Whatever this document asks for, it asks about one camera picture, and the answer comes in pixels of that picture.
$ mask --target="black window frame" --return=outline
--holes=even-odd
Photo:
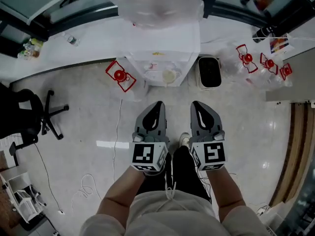
[[[259,28],[274,26],[275,36],[289,33],[315,16],[315,1],[311,2],[310,0],[293,0],[271,18],[216,0],[203,1],[204,18],[212,15],[240,21]],[[118,8],[113,3],[106,2],[77,12],[54,24],[50,23],[42,15],[39,15],[31,21],[30,25],[27,25],[22,20],[0,9],[0,21],[2,21],[0,34],[7,25],[11,25],[31,37],[45,42],[50,36],[75,26],[115,16],[118,16]],[[0,53],[2,54],[16,58],[17,54],[23,50],[22,44],[17,44],[12,40],[1,37],[0,43],[3,42],[5,42],[5,45],[0,45]]]

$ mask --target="white shirt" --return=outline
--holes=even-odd
[[[98,214],[82,226],[80,236],[269,236],[246,206],[234,208],[222,224],[210,202],[179,190],[142,193],[130,207],[126,230],[115,218]]]

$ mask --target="black office chair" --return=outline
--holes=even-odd
[[[58,140],[63,138],[62,134],[57,134],[50,118],[63,111],[68,111],[69,106],[65,105],[61,110],[49,113],[50,96],[54,91],[49,90],[46,99],[45,110],[36,94],[28,89],[13,92],[0,83],[0,139],[12,134],[21,133],[23,143],[16,145],[12,143],[9,151],[15,155],[17,149],[27,147],[38,142],[38,134],[46,135],[51,130]],[[19,103],[30,101],[31,110],[20,109]]]

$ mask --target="red object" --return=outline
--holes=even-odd
[[[106,69],[106,73],[114,80],[124,92],[127,92],[137,81],[129,73],[125,72],[124,68],[115,60],[110,63]]]
[[[240,48],[243,48],[245,47],[246,49],[246,54],[242,54],[240,53]],[[256,66],[256,64],[252,61],[252,55],[248,53],[247,51],[247,47],[245,44],[243,45],[240,45],[238,47],[236,47],[236,50],[238,52],[238,57],[240,58],[240,60],[242,61],[243,63],[243,66],[248,70],[248,73],[254,73],[255,71],[258,70],[258,67]],[[254,70],[250,71],[250,69],[248,68],[248,65],[252,63],[254,65]]]
[[[260,64],[262,64],[263,67],[267,68],[269,72],[274,73],[275,75],[278,74],[278,65],[275,64],[272,59],[267,59],[267,57],[263,53],[260,54]]]
[[[290,66],[289,63],[285,64],[281,69],[280,69],[280,74],[281,77],[283,78],[283,80],[285,81],[285,79],[287,78],[287,76],[289,76],[292,73],[292,68]]]

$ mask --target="person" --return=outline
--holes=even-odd
[[[96,215],[83,224],[80,236],[269,235],[224,167],[207,171],[220,222],[215,218],[188,144],[189,134],[183,133],[180,147],[167,155],[156,176],[130,166],[109,188]]]

